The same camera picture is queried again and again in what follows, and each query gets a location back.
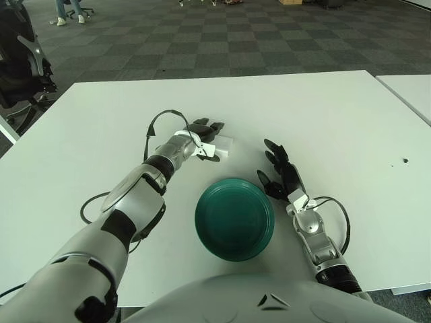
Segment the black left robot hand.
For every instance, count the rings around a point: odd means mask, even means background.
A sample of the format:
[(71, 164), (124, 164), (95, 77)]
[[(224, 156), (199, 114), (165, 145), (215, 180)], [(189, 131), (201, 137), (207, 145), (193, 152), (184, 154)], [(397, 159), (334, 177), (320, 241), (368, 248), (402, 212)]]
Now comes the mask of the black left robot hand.
[(193, 121), (191, 124), (185, 127), (186, 131), (191, 131), (199, 136), (199, 139), (203, 143), (211, 143), (215, 136), (223, 129), (223, 122), (213, 122), (208, 125), (208, 118), (200, 118)]

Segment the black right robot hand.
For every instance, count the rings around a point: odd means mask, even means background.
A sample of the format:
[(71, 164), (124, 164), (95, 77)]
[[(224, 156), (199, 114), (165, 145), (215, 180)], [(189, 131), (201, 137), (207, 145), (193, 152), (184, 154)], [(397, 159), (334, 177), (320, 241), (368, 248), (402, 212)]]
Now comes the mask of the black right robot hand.
[(274, 199), (288, 202), (288, 195), (295, 190), (301, 189), (306, 192), (296, 166), (290, 162), (284, 147), (269, 139), (264, 139), (264, 144), (267, 147), (265, 156), (281, 178), (280, 183), (274, 182), (264, 172), (257, 170), (257, 176), (263, 185), (265, 194)]

